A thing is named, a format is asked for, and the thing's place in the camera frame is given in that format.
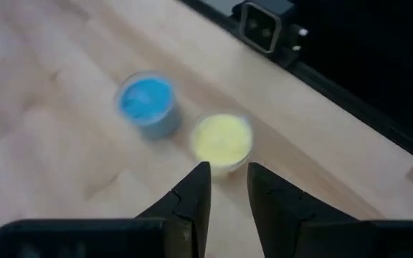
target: yellow cup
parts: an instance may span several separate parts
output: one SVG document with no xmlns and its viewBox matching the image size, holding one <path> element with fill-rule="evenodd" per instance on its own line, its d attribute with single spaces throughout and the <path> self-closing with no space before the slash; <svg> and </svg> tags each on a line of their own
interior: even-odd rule
<svg viewBox="0 0 413 258">
<path fill-rule="evenodd" d="M 218 113 L 203 116 L 191 133 L 192 153 L 208 161 L 212 176 L 224 178 L 250 156 L 252 129 L 244 116 Z"/>
</svg>

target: plastic cup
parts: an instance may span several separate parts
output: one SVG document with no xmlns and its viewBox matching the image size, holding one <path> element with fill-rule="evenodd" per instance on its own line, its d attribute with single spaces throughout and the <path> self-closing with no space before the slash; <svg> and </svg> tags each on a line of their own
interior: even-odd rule
<svg viewBox="0 0 413 258">
<path fill-rule="evenodd" d="M 157 72 L 137 72 L 115 96 L 120 113 L 144 138 L 163 138 L 181 124 L 171 82 Z"/>
<path fill-rule="evenodd" d="M 201 116 L 190 136 L 191 151 L 198 161 L 208 161 L 213 178 L 226 178 L 250 156 L 252 129 L 243 115 L 217 113 Z"/>
</svg>

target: wooden surface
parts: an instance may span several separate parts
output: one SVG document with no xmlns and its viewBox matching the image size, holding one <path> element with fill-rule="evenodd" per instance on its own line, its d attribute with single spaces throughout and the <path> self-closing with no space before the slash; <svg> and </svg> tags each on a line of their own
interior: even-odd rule
<svg viewBox="0 0 413 258">
<path fill-rule="evenodd" d="M 176 83 L 184 125 L 141 139 L 116 113 L 141 70 Z M 0 0 L 0 226 L 132 217 L 195 165 L 204 112 L 248 115 L 251 160 L 359 218 L 413 219 L 413 156 L 172 0 Z M 243 171 L 212 186 L 208 257 L 262 257 Z"/>
</svg>

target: yellow play dough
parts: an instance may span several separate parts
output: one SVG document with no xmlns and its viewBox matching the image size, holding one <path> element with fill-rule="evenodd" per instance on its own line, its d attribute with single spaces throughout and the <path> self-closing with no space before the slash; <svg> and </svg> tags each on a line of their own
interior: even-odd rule
<svg viewBox="0 0 413 258">
<path fill-rule="evenodd" d="M 230 114 L 205 118 L 192 133 L 192 148 L 200 161 L 213 167 L 227 167 L 243 161 L 252 147 L 249 125 Z"/>
</svg>

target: blue cup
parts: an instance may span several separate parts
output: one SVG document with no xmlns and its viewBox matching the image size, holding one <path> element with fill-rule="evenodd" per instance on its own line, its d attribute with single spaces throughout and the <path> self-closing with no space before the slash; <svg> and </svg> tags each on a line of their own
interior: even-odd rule
<svg viewBox="0 0 413 258">
<path fill-rule="evenodd" d="M 116 102 L 126 120 L 149 140 L 170 135 L 181 124 L 172 84 L 157 72 L 131 75 L 121 85 Z"/>
</svg>

